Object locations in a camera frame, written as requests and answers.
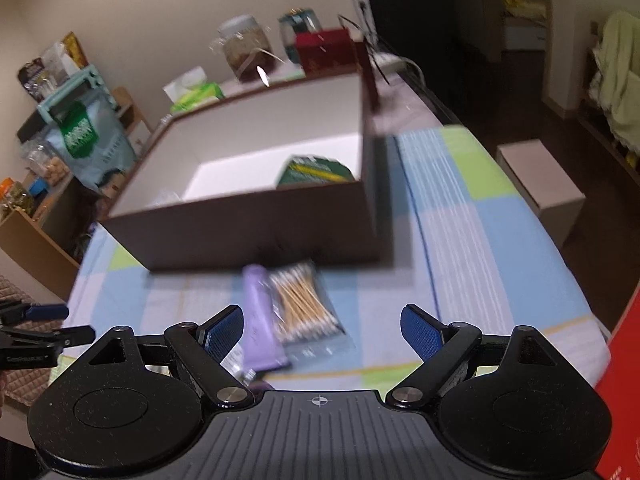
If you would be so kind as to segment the purple lotion tube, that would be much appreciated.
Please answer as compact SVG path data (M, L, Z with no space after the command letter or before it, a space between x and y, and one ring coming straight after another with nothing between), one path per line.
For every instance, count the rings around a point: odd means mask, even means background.
M288 357L274 329L277 318L268 271L259 264L243 269L243 363L246 370L268 372L288 366Z

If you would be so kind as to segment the cotton swabs plastic bag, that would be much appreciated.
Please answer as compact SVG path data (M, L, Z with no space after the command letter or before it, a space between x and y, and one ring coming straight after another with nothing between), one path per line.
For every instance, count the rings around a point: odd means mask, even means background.
M273 333L293 365L303 365L352 348L352 338L318 278L303 261L267 272Z

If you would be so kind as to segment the green product backing card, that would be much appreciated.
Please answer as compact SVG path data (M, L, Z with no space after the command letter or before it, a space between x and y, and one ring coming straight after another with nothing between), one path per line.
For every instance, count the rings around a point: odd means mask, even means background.
M292 156L284 165L277 187L355 181L350 169L337 160L318 156Z

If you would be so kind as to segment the small white pill bottle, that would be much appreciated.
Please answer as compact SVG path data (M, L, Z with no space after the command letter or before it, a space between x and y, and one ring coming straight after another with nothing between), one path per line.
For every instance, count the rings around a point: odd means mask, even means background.
M244 353L240 347L235 347L222 360L221 366L244 386L249 386L256 377L256 372L245 364Z

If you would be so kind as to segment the wooden side shelf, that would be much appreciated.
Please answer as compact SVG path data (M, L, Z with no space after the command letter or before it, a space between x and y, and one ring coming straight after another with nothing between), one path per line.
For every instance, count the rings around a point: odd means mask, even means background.
M43 124L27 141L47 144L44 137L52 126ZM128 174L115 176L102 194L83 186L71 172L53 188L29 168L23 181L3 179L2 255L50 294L70 298L90 230L122 190Z

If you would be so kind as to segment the plaid blue green tablecloth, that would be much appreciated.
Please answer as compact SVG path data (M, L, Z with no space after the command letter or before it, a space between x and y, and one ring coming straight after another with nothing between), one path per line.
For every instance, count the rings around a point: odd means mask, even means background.
M610 350L588 302L539 220L491 156L461 126L376 139L380 260L319 269L349 336L335 356L271 379L285 389L380 389L418 365L399 315L417 304L442 322L509 335L544 333L591 385ZM70 295L64 326L114 325L158 334L242 304L238 272L154 273L98 226Z

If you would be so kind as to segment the bag of nuts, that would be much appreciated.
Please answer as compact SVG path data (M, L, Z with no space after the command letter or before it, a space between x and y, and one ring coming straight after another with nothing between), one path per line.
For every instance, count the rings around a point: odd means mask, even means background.
M66 163L55 155L47 144L29 140L22 146L22 157L27 167L51 188L58 185L70 173Z

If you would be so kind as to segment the brown cardboard storage box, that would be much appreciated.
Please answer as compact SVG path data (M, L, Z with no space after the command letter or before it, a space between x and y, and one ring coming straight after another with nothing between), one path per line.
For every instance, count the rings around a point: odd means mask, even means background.
M366 85L352 68L282 81L170 118L101 224L147 269L235 269L378 258ZM292 156L355 181L277 187ZM181 204L145 205L160 191Z

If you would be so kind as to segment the red cardboard board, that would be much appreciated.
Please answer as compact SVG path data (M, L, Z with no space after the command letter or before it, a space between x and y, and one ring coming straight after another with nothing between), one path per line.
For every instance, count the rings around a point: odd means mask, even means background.
M597 392L612 414L612 434L597 468L603 479L638 479L640 452L639 287L608 342L611 359Z

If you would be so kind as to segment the blue green snack bag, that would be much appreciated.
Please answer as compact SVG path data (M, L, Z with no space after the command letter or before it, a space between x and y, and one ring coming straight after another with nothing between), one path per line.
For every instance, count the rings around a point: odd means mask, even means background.
M83 186L100 194L115 176L126 176L137 160L111 104L98 90L54 114L44 140Z

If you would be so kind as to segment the white cardboard box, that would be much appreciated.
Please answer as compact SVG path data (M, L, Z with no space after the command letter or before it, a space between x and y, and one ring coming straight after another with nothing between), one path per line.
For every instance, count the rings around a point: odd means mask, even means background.
M541 140L502 144L496 162L510 178L557 248L562 248L586 196Z

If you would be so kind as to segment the mint toaster oven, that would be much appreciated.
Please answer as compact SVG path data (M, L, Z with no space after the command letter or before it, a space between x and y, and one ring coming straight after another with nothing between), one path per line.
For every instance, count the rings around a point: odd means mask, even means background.
M40 102L37 106L37 112L46 124L53 125L55 123L54 113L62 110L65 103L79 99L93 90L101 93L113 110L118 110L119 105L110 89L107 88L101 73L96 66L89 64L78 73L70 76L61 87L58 87L55 92Z

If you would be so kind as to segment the green tissue pack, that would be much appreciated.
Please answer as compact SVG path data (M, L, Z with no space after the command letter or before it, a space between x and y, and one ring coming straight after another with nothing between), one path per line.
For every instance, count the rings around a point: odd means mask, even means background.
M196 66L165 84L163 90L171 100L171 114L190 112L224 99L224 92L219 84L208 80L202 66Z

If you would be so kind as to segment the white power strip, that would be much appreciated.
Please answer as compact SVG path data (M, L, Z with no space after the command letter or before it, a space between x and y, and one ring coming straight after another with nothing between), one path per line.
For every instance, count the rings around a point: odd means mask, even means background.
M405 58L386 52L373 53L372 60L384 75L403 72L409 64Z

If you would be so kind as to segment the glass jar white lid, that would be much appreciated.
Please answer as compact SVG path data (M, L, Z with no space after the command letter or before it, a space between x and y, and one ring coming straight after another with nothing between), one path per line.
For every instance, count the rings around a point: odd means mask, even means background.
M265 29L250 14L223 22L209 49L221 54L235 78L249 82L260 78L259 70L270 74L277 64Z

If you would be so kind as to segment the red gift box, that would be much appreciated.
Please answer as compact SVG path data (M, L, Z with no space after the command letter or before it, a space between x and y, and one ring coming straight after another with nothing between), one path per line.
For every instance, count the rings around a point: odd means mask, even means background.
M294 47L306 75L345 66L360 72L371 69L367 41L359 30L343 27L298 32Z

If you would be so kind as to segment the green covered sofa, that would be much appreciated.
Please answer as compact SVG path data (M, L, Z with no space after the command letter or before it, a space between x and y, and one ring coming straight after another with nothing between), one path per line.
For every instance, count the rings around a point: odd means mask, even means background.
M611 14L593 55L597 73L590 98L618 142L639 155L639 19L626 11Z

